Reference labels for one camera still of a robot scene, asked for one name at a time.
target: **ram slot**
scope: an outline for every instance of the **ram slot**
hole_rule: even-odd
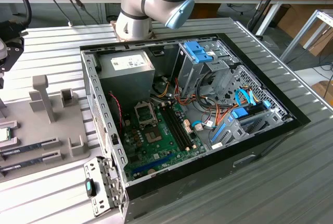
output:
[[[171,134],[173,135],[175,141],[177,142],[179,149],[181,151],[184,151],[187,147],[191,147],[192,146],[191,141],[187,136],[183,126],[177,119],[175,112],[168,107],[164,107],[160,111],[163,119],[168,125]]]

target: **red cable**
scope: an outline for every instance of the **red cable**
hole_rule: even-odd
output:
[[[120,107],[120,103],[119,103],[118,99],[117,99],[114,95],[111,94],[111,92],[109,92],[109,95],[110,95],[110,96],[116,101],[116,103],[117,103],[117,105],[118,105],[119,117],[120,117],[120,119],[119,119],[119,126],[120,126],[119,132],[120,132],[120,134],[121,134],[121,128],[122,128],[122,125],[121,125],[121,119],[122,119],[122,115],[121,115],[121,107]]]

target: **aluminum extrusion table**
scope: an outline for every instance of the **aluminum extrusion table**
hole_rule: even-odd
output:
[[[262,160],[132,223],[331,223],[333,110],[238,22],[189,20],[172,31],[153,23],[157,37],[226,33],[311,119]],[[0,183],[1,223],[121,223],[120,215],[94,219],[83,163],[100,155],[85,97],[79,46],[115,42],[109,25],[31,29],[25,53],[5,74],[0,97],[28,99],[31,76],[47,74],[48,93],[72,88],[80,97],[91,156]]]
[[[280,60],[284,61],[296,45],[300,42],[300,40],[304,37],[306,32],[311,28],[311,26],[317,21],[321,20],[322,24],[318,27],[318,29],[313,33],[313,35],[308,39],[308,41],[304,44],[303,48],[308,49],[311,45],[318,39],[324,32],[326,32],[329,28],[333,27],[333,10],[332,9],[324,9],[324,10],[316,10],[313,12],[312,16],[308,19],[308,21],[304,24],[300,32],[295,36],[295,38],[288,45],[286,50],[280,56]]]

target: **latch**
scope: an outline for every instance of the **latch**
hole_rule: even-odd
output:
[[[84,164],[85,187],[97,217],[122,204],[123,190],[110,159],[95,157]]]

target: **motherboard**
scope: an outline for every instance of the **motherboard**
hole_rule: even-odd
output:
[[[129,180],[155,173],[206,152],[181,105],[163,103],[146,107],[144,109],[143,104],[140,104],[140,110],[124,116],[122,144],[129,159],[125,167]],[[143,127],[141,120],[151,120],[152,124]]]

